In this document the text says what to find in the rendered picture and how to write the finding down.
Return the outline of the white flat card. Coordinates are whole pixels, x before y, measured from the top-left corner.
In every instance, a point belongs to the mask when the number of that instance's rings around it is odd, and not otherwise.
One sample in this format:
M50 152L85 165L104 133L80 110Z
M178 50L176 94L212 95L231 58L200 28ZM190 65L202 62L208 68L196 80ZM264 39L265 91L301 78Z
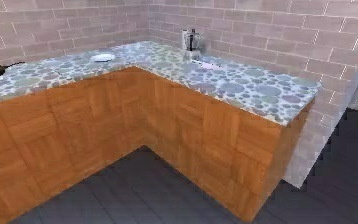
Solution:
M217 65L212 64L212 63L199 62L199 65L200 65L200 67L203 68L203 69L208 69L208 70L223 70L222 67L217 66Z

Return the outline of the silver coffee machine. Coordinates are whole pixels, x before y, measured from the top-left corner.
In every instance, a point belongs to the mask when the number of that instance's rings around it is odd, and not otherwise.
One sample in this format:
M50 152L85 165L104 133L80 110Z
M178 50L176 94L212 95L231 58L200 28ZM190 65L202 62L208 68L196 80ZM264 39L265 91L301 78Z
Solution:
M185 61L199 60L204 49L204 38L195 29L182 31L182 54Z

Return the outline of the wooden kitchen counter pebble top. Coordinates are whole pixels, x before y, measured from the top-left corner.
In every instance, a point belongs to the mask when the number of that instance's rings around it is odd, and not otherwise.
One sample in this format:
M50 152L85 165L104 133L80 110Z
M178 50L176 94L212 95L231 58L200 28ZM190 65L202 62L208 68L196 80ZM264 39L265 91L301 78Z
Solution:
M319 84L212 56L185 61L152 41L108 53L0 76L0 224L143 146L252 220L285 174Z

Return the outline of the white plate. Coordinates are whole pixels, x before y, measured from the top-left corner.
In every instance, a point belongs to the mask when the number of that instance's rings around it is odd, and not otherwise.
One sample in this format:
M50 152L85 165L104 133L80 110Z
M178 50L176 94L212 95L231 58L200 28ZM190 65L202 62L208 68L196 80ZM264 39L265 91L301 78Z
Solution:
M93 62L108 62L115 58L113 54L98 54L90 58Z

